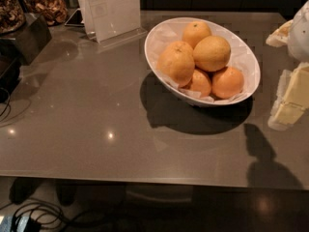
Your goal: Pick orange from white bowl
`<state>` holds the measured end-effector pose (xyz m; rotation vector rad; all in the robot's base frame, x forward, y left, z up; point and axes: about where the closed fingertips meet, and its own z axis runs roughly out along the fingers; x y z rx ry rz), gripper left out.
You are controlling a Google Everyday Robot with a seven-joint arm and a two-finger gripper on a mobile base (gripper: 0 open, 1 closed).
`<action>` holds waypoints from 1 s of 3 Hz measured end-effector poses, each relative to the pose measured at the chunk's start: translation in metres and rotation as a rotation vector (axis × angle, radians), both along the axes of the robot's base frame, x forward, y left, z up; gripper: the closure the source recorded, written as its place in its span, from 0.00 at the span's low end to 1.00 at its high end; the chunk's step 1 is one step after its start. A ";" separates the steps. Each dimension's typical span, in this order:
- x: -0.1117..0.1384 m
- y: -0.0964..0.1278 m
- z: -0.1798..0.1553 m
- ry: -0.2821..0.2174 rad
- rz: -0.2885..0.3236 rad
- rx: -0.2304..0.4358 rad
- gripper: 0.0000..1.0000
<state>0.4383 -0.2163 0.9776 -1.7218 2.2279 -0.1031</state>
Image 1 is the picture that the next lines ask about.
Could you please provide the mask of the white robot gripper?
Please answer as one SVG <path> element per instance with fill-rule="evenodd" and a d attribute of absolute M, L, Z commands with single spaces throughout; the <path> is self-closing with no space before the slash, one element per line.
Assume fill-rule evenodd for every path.
<path fill-rule="evenodd" d="M 309 0 L 289 20 L 266 39 L 273 47 L 288 45 L 289 53 L 300 63 L 293 71 L 284 70 L 279 78 L 276 101 L 267 124 L 277 131 L 292 127 L 309 109 Z"/>

